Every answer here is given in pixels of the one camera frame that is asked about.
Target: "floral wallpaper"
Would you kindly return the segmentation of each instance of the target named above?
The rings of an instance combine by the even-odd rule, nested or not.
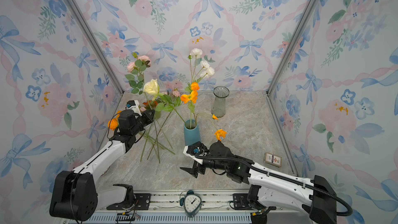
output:
[[[97,151],[121,96],[64,0],[0,4],[0,222],[50,223],[55,176]]]
[[[308,0],[76,0],[125,90],[132,52],[153,64],[146,81],[162,89],[187,84],[193,48],[215,75],[201,89],[268,88]],[[308,46],[308,39],[302,45]],[[307,54],[300,49],[300,55]]]
[[[301,174],[353,207],[338,223],[398,223],[397,9],[320,0],[272,95]]]

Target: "orange flower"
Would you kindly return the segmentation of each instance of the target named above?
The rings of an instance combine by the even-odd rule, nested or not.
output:
[[[224,130],[222,130],[222,129],[217,130],[216,133],[214,133],[214,135],[216,136],[216,138],[217,138],[219,141],[221,141],[221,137],[225,138],[225,134],[227,134],[227,132],[224,131]]]
[[[193,90],[189,95],[186,94],[181,95],[181,101],[183,101],[184,104],[188,103],[189,101],[196,103],[197,99],[198,99],[198,92],[196,90]]]
[[[197,82],[193,82],[191,84],[191,90],[199,90],[199,84]]]
[[[115,130],[117,126],[119,126],[119,124],[118,124],[116,118],[112,118],[112,119],[108,122],[108,127],[109,127],[111,130]]]

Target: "glass vase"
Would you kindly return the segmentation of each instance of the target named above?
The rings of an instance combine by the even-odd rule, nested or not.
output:
[[[211,113],[216,117],[220,118],[225,115],[226,106],[225,106],[225,98],[229,95],[229,90],[226,87],[216,87],[213,90],[216,98],[214,99],[213,107],[211,109]]]

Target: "deck of cards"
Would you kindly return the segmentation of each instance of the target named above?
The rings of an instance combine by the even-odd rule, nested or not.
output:
[[[279,156],[276,156],[274,154],[266,152],[266,155],[264,157],[264,162],[270,163],[272,165],[275,165],[277,167],[282,166],[282,158]]]

